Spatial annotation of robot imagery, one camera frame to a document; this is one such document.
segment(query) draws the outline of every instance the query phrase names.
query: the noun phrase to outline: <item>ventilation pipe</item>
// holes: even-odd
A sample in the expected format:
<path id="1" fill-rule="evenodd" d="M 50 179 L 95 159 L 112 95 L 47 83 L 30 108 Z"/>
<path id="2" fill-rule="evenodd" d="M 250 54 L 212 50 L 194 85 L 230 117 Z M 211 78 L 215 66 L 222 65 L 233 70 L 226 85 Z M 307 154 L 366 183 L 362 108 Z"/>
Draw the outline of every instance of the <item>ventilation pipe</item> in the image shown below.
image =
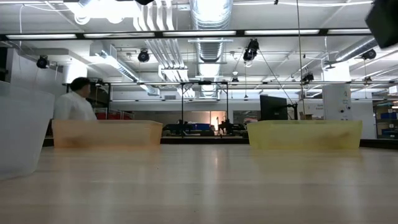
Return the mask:
<path id="1" fill-rule="evenodd" d="M 196 30 L 225 30 L 231 20 L 233 0 L 190 0 L 193 28 Z M 224 43 L 197 43 L 198 70 L 201 76 L 209 79 L 220 73 L 220 61 Z M 214 93 L 203 91 L 206 96 Z"/>
<path id="2" fill-rule="evenodd" d="M 346 49 L 336 54 L 335 63 L 345 62 L 375 47 L 377 47 L 377 42 L 374 37 L 365 37 L 357 43 L 347 47 Z"/>
<path id="3" fill-rule="evenodd" d="M 96 40 L 90 45 L 90 56 L 103 58 L 105 63 L 114 67 L 120 74 L 124 75 L 132 82 L 146 82 L 145 80 L 138 80 L 137 74 L 135 74 L 123 61 L 117 59 L 117 54 L 118 52 L 113 45 L 103 45 L 100 40 Z M 140 87 L 143 88 L 149 96 L 160 96 L 159 88 L 145 85 L 140 85 Z"/>

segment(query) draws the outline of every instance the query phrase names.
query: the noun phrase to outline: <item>security camera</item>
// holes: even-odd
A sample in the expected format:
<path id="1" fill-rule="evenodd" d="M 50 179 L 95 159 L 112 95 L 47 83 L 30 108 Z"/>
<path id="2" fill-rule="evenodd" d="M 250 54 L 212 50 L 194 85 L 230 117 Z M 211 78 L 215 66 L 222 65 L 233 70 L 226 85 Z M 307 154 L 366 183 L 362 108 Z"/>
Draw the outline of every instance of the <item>security camera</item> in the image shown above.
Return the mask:
<path id="1" fill-rule="evenodd" d="M 47 59 L 47 55 L 40 55 L 40 58 L 37 60 L 36 66 L 42 69 L 48 68 L 49 61 Z"/>
<path id="2" fill-rule="evenodd" d="M 149 54 L 147 49 L 141 49 L 141 52 L 138 55 L 138 61 L 143 63 L 149 61 Z"/>
<path id="3" fill-rule="evenodd" d="M 254 58 L 257 56 L 258 49 L 259 49 L 259 42 L 257 41 L 257 39 L 251 39 L 248 47 L 246 47 L 246 50 L 244 51 L 243 60 L 245 62 L 253 61 Z"/>
<path id="4" fill-rule="evenodd" d="M 367 60 L 367 59 L 372 60 L 372 59 L 376 58 L 376 55 L 377 55 L 376 51 L 371 49 L 371 50 L 368 50 L 367 52 L 363 53 L 361 58 L 363 60 Z"/>

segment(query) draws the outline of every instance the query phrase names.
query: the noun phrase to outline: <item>plastic bin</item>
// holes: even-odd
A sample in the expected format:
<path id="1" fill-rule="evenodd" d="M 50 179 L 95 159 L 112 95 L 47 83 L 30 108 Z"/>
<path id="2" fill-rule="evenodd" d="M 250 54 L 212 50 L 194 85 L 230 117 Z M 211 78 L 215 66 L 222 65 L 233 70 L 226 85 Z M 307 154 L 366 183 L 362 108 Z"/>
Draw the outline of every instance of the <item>plastic bin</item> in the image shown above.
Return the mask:
<path id="1" fill-rule="evenodd" d="M 159 146 L 163 126 L 155 121 L 136 120 L 52 122 L 56 149 Z"/>
<path id="2" fill-rule="evenodd" d="M 0 82 L 0 179 L 35 171 L 54 95 Z"/>
<path id="3" fill-rule="evenodd" d="M 248 132 L 257 150 L 358 150 L 362 121 L 260 121 Z"/>

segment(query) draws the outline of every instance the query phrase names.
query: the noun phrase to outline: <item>white lab coat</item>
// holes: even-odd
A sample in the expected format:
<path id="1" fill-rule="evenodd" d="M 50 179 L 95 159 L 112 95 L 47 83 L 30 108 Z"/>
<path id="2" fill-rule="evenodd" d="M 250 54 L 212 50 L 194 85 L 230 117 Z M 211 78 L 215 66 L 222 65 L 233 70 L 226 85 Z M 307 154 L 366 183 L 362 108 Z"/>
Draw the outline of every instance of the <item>white lab coat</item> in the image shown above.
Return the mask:
<path id="1" fill-rule="evenodd" d="M 54 119 L 91 121 L 97 117 L 90 103 L 79 94 L 70 92 L 58 98 L 55 102 Z"/>

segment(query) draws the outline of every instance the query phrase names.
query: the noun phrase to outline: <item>clear plastic bin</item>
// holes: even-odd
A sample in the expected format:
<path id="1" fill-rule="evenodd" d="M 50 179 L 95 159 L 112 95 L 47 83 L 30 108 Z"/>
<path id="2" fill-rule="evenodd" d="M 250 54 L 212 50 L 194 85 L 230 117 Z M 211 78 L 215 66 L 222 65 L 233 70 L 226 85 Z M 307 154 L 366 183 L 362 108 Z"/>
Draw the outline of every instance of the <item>clear plastic bin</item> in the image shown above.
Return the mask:
<path id="1" fill-rule="evenodd" d="M 54 95 L 0 82 L 0 180 L 35 171 Z"/>

